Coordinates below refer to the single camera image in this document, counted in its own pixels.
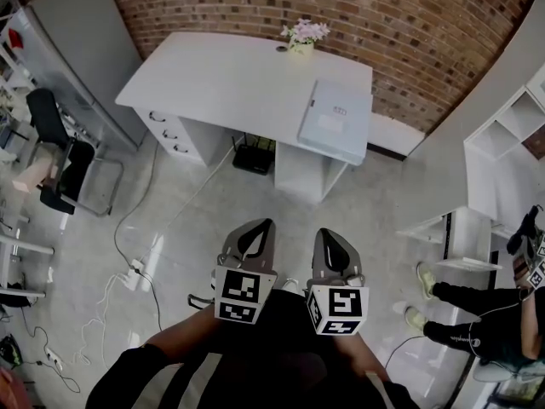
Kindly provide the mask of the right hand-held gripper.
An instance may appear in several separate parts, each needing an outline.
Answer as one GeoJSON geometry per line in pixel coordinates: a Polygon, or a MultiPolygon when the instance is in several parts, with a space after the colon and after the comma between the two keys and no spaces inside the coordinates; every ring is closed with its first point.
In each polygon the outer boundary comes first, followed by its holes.
{"type": "Polygon", "coordinates": [[[318,335],[350,336],[366,321],[369,288],[360,255],[341,235],[318,230],[312,278],[307,281],[307,310],[318,335]]]}

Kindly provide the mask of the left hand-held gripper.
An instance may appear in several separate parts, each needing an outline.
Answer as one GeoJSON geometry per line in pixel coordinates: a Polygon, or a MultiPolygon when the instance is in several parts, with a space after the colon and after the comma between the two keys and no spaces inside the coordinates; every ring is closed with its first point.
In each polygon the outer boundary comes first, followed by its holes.
{"type": "Polygon", "coordinates": [[[275,238],[270,218],[246,222],[227,235],[213,271],[217,319],[256,323],[278,278],[275,238]]]}

